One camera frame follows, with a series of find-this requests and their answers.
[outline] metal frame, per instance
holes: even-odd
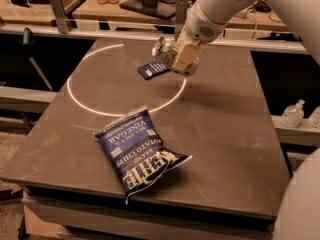
[[[188,0],[176,0],[176,26],[174,39],[177,40],[187,19]]]
[[[56,95],[56,92],[1,86],[0,109],[43,113]]]
[[[56,18],[57,28],[59,33],[66,34],[72,27],[70,22],[67,20],[67,16],[61,0],[49,0],[53,13]]]

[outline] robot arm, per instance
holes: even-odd
[[[256,0],[197,0],[177,42],[161,39],[153,55],[184,76],[197,68],[202,43],[214,41],[228,21]],[[265,0],[320,64],[319,0]]]

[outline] blue chip bag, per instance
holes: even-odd
[[[165,172],[192,158],[163,146],[146,106],[112,121],[96,137],[123,185],[126,204]]]

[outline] workbench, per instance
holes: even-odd
[[[268,239],[260,231],[272,230],[289,174],[250,49],[204,45],[191,78],[146,81],[136,68],[154,60],[153,45],[97,39],[1,180],[21,185],[29,209],[63,226],[147,239]],[[125,205],[94,133],[144,104],[165,146],[193,158]]]
[[[148,16],[138,12],[120,8],[119,4],[99,4],[97,0],[86,0],[74,12],[72,17],[77,22],[80,29],[95,29],[98,22],[109,22],[110,28],[124,27],[127,29],[148,29],[150,26],[174,26],[175,17],[169,20]],[[288,31],[285,24],[276,14],[269,17],[269,13],[253,12],[245,18],[233,17],[227,28],[247,29],[247,30],[268,30],[268,31]]]

